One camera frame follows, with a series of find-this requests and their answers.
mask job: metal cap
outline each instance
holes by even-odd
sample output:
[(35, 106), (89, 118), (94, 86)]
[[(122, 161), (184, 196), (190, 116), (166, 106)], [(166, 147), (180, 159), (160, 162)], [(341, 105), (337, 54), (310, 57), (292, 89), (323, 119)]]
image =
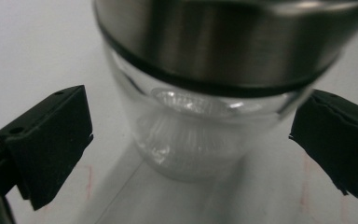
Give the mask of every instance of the metal cap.
[(96, 0), (111, 46), (194, 91), (262, 96), (307, 86), (358, 31), (358, 0)]

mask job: white surface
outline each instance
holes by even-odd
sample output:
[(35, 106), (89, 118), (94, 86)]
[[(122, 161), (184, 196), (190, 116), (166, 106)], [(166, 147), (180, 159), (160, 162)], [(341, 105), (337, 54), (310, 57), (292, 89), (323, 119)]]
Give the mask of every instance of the white surface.
[[(47, 207), (7, 195), (18, 223), (358, 223), (358, 200), (287, 139), (293, 116), (214, 182), (156, 174), (131, 144), (101, 43), (90, 0), (0, 1), (0, 128), (84, 84), (95, 135)], [(317, 87), (358, 104), (358, 36)]]

